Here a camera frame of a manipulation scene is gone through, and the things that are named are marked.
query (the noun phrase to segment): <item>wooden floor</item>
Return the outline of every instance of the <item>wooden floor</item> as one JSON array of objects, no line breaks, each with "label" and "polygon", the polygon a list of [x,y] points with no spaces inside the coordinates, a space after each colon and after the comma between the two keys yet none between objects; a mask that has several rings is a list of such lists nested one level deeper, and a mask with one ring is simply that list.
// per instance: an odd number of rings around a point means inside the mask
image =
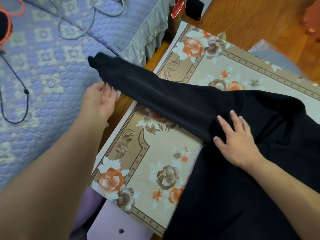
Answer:
[{"label": "wooden floor", "polygon": [[[265,39],[287,56],[308,77],[320,84],[320,43],[305,34],[300,25],[303,12],[314,0],[213,0],[200,21],[187,17],[186,22],[212,34],[226,32],[227,40],[248,50]],[[153,70],[171,43],[169,36],[162,41],[145,66]],[[132,99],[122,94],[109,128],[104,131],[100,147],[104,145]],[[160,239],[154,235],[152,240]]]}]

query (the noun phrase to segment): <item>light purple board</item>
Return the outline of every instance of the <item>light purple board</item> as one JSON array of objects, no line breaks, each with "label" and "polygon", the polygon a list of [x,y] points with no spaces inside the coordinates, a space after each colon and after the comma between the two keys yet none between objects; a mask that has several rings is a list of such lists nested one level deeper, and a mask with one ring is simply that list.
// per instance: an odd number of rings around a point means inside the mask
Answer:
[{"label": "light purple board", "polygon": [[150,240],[153,231],[106,201],[87,233],[88,240]]}]

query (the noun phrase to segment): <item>black drawstring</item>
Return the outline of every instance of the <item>black drawstring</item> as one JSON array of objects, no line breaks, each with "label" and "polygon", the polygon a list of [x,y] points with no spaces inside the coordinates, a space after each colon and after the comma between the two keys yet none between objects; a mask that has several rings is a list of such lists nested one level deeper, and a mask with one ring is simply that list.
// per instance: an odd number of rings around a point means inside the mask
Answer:
[{"label": "black drawstring", "polygon": [[16,76],[16,78],[19,80],[19,82],[21,82],[22,86],[23,86],[23,91],[26,94],[26,113],[24,114],[24,117],[22,118],[22,120],[18,121],[18,122],[13,122],[10,121],[6,118],[4,110],[3,110],[3,101],[2,101],[2,94],[1,94],[1,86],[0,86],[0,101],[1,101],[1,113],[2,113],[2,117],[5,119],[6,122],[9,122],[11,124],[19,124],[22,121],[24,121],[24,119],[26,118],[27,114],[28,114],[28,110],[29,110],[29,90],[26,88],[26,86],[23,84],[23,82],[20,80],[20,78],[17,76],[17,74],[15,73],[15,71],[13,70],[13,68],[11,67],[11,65],[7,62],[7,60],[4,58],[4,56],[0,53],[0,55],[2,56],[2,59],[5,61],[5,63],[10,67],[10,69],[12,70],[12,72],[14,73],[14,75]]}]

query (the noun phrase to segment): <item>red plastic wrapper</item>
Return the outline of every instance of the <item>red plastic wrapper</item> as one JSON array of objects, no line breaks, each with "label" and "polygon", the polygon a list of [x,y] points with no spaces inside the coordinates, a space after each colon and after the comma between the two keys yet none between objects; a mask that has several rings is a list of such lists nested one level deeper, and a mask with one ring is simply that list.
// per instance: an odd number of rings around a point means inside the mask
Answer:
[{"label": "red plastic wrapper", "polygon": [[185,0],[176,0],[173,7],[170,7],[169,28],[171,36],[174,37],[178,31],[181,21],[186,17],[186,2]]}]

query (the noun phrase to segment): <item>floral tablecloth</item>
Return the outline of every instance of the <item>floral tablecloth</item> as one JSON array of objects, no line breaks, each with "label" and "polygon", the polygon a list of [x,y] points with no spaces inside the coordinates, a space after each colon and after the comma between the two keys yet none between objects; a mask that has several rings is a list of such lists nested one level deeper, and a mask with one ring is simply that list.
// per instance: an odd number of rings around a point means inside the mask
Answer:
[{"label": "floral tablecloth", "polygon": [[[162,79],[223,91],[290,95],[320,123],[318,84],[184,22],[155,72]],[[162,236],[201,147],[197,137],[134,102],[99,152],[89,184]]]}]

